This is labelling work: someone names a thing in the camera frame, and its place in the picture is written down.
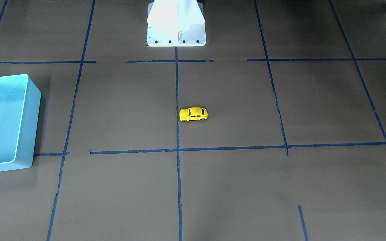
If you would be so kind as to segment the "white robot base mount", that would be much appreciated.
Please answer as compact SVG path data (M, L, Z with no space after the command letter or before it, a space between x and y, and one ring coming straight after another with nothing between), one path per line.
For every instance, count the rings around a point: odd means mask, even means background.
M155 0L148 4L149 47L196 47L207 43L203 4L196 0Z

